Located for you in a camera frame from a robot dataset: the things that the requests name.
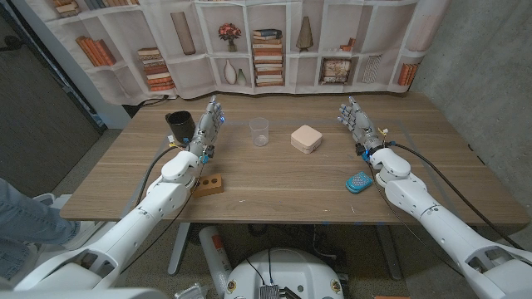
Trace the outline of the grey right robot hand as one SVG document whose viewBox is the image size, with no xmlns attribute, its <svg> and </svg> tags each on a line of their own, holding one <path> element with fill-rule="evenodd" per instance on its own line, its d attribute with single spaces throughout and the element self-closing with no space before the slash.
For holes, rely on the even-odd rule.
<svg viewBox="0 0 532 299">
<path fill-rule="evenodd" d="M 378 136 L 377 129 L 362 110 L 354 96 L 349 96 L 348 104 L 341 104 L 338 122 L 347 127 L 356 143 L 357 155 L 370 157 L 384 148 L 384 141 Z"/>
</svg>

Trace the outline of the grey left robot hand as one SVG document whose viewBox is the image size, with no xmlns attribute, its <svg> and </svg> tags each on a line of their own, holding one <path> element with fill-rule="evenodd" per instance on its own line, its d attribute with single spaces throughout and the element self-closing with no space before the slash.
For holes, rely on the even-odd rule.
<svg viewBox="0 0 532 299">
<path fill-rule="evenodd" d="M 216 96 L 211 96 L 205 113 L 200 117 L 196 126 L 192 140 L 189 145 L 189 152 L 200 157 L 204 151 L 215 143 L 219 129 L 224 123 L 224 112 L 221 104 L 216 100 Z"/>
</svg>

